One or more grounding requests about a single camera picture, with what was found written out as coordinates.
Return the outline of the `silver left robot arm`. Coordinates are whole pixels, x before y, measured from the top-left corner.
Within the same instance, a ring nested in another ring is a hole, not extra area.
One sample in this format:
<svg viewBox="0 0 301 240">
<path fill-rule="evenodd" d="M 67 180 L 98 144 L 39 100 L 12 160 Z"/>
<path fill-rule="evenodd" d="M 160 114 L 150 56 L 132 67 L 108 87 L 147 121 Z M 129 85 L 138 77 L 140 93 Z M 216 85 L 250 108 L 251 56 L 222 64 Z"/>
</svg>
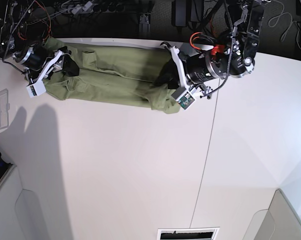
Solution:
<svg viewBox="0 0 301 240">
<path fill-rule="evenodd" d="M 206 82 L 221 79 L 225 85 L 229 77 L 250 74 L 255 67 L 265 5 L 262 0 L 219 0 L 201 24 L 206 26 L 224 6 L 227 29 L 218 37 L 194 32 L 189 38 L 190 53 L 162 42 L 171 59 L 154 85 L 167 85 L 187 94 L 198 92 L 201 98 L 209 99 L 218 89 L 211 89 Z"/>
</svg>

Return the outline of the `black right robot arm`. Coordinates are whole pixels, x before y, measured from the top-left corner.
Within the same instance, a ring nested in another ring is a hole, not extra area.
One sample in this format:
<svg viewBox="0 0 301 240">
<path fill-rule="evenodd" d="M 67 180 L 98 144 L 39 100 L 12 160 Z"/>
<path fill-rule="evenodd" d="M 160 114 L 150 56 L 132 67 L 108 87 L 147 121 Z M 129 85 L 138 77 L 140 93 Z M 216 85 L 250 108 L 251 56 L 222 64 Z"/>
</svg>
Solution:
<svg viewBox="0 0 301 240">
<path fill-rule="evenodd" d="M 19 71 L 30 84 L 62 72 L 76 77 L 80 68 L 66 46 L 48 49 L 52 16 L 41 0 L 0 1 L 0 60 Z"/>
</svg>

